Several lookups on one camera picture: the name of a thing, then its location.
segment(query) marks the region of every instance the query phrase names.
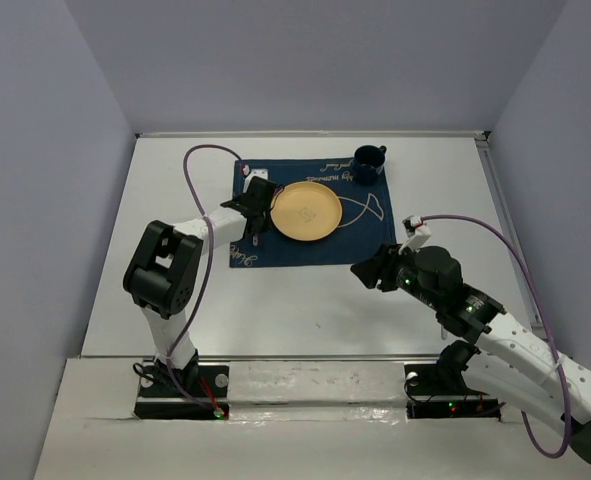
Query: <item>white cable tie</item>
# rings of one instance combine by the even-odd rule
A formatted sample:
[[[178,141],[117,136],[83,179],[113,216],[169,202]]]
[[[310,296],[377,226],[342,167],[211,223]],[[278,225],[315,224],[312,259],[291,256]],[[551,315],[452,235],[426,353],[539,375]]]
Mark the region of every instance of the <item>white cable tie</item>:
[[[553,368],[551,368],[548,372],[546,372],[546,375],[544,375],[544,377],[542,378],[541,381],[535,382],[535,384],[538,387],[541,387],[544,384],[544,382],[546,380],[548,380],[548,378],[551,376],[551,373],[554,373],[555,370],[557,370],[559,367],[562,366],[562,362],[564,361],[565,358],[566,358],[566,355],[564,355],[563,353],[560,353],[559,358],[557,359],[557,363],[555,365],[553,365]]]

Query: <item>round plate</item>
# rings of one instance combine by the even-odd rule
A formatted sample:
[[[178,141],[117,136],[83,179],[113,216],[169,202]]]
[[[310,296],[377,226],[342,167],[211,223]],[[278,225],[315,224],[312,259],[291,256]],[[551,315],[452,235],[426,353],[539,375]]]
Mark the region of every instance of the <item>round plate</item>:
[[[342,204],[335,192],[320,183],[291,183],[275,198],[271,218],[275,228],[287,237],[312,242],[337,228]]]

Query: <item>placemat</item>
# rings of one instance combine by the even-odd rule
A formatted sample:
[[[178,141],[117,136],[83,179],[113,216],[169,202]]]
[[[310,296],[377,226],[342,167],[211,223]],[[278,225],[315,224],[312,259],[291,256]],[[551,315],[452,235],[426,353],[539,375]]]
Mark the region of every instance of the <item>placemat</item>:
[[[267,169],[268,179],[278,185],[319,182],[333,190],[342,202],[342,220],[328,237],[298,242],[275,229],[258,237],[231,243],[231,268],[343,265],[373,256],[382,243],[397,243],[386,172],[377,183],[362,186],[353,181],[350,158],[322,160],[244,160],[253,169]],[[240,162],[235,162],[233,194],[244,188]]]

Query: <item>yellow plate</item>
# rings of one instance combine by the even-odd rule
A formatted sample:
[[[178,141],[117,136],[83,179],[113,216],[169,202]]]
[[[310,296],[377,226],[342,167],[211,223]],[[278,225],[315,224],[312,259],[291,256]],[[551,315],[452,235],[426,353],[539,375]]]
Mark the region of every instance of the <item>yellow plate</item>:
[[[335,192],[320,183],[291,183],[276,197],[271,218],[275,228],[287,237],[312,242],[337,228],[342,204]]]

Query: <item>robotic hand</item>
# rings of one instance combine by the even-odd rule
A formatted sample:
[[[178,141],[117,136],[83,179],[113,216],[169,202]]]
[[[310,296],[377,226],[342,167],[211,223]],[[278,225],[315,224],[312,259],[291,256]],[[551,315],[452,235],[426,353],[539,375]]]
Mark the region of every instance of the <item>robotic hand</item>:
[[[242,195],[209,214],[213,248],[268,230],[276,188],[252,176]],[[559,433],[564,430],[557,375],[561,364],[570,394],[570,446],[591,464],[591,371],[564,355],[555,362],[549,346],[499,302],[464,283],[461,265],[446,249],[423,247],[430,230],[421,217],[409,217],[404,225],[405,243],[382,245],[373,258],[353,265],[351,271],[369,289],[390,292],[401,288],[433,309],[448,332],[463,339],[444,349],[438,361],[453,381],[503,398]],[[124,289],[149,323],[157,364],[165,364],[169,371],[172,368],[185,389],[197,377],[198,354],[187,335],[190,323],[184,308],[193,293],[207,239],[204,219],[175,226],[154,221],[146,228],[124,277]],[[164,265],[163,259],[169,258],[170,265]]]

